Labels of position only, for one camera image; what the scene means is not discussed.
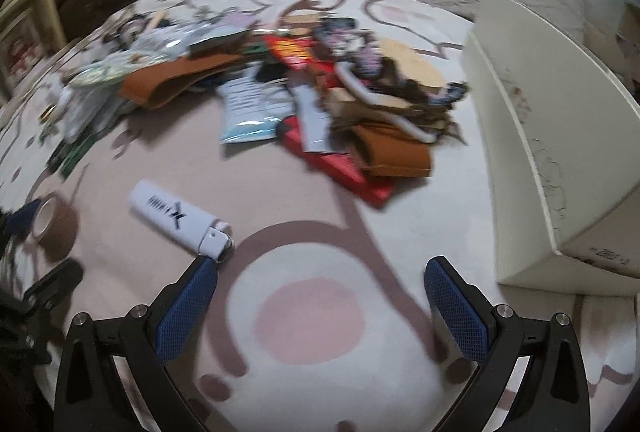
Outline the brown bandage roll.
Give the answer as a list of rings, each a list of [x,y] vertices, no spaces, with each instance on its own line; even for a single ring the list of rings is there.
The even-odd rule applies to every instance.
[[[76,209],[60,194],[43,198],[32,220],[32,238],[51,262],[65,259],[72,251],[79,229]]]

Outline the white J-King lighter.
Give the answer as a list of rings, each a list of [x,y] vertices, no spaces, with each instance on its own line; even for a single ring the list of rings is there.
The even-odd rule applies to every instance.
[[[220,263],[234,247],[228,222],[149,181],[138,182],[128,201],[142,221],[198,256]]]

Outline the clear plastic pouch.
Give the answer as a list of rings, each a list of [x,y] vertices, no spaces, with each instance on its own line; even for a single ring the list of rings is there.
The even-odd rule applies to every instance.
[[[63,141],[74,144],[85,133],[103,137],[130,106],[115,87],[77,90],[63,117]]]

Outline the patterned bed blanket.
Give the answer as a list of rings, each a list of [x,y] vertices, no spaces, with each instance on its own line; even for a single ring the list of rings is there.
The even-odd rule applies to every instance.
[[[47,415],[4,428],[637,430],[639,290],[498,281],[486,148],[462,64],[474,23],[416,0],[137,0],[27,67],[1,108],[1,209],[64,197],[79,220],[65,259],[84,277],[50,310],[51,363],[27,364],[18,380]],[[143,67],[214,53],[241,62],[163,107],[130,101],[66,180],[47,171],[77,90],[118,91]],[[305,152],[350,156],[348,130],[382,122],[430,147],[431,175],[390,178],[376,209],[276,138],[222,144],[217,89],[255,62],[260,81],[288,81]],[[198,255],[132,212],[141,180],[232,228],[209,306],[166,364],[127,360],[122,321]],[[2,290],[20,299],[65,260],[49,261],[30,232],[1,250]],[[462,355],[428,301],[423,274],[438,256],[495,307],[485,364]]]

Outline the brown leather pouch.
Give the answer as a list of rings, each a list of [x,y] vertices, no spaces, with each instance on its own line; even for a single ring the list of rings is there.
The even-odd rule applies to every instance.
[[[394,126],[364,121],[348,130],[349,154],[372,177],[428,178],[430,147]]]

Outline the orange leather pouch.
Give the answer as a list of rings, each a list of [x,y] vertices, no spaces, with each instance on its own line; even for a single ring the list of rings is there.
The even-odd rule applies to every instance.
[[[143,67],[128,75],[118,94],[139,107],[157,109],[186,91],[196,81],[224,72],[241,62],[239,54],[214,53]]]

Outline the red foil packet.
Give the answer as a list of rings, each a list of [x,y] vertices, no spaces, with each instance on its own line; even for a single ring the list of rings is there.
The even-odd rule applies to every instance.
[[[288,152],[303,159],[311,169],[324,173],[371,207],[380,209],[392,197],[395,187],[393,179],[369,177],[356,167],[349,155],[305,152],[302,130],[296,116],[288,116],[277,124],[276,139]]]

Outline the white cardboard box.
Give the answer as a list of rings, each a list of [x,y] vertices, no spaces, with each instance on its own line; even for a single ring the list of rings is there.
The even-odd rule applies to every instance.
[[[498,281],[639,290],[639,106],[593,55],[514,0],[480,0],[462,64],[482,127]]]

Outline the white blue mask packet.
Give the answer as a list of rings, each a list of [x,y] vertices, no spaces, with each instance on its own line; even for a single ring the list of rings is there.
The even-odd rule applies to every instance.
[[[241,144],[272,140],[278,123],[295,113],[285,78],[260,81],[259,63],[250,63],[217,89],[224,104],[220,142]]]

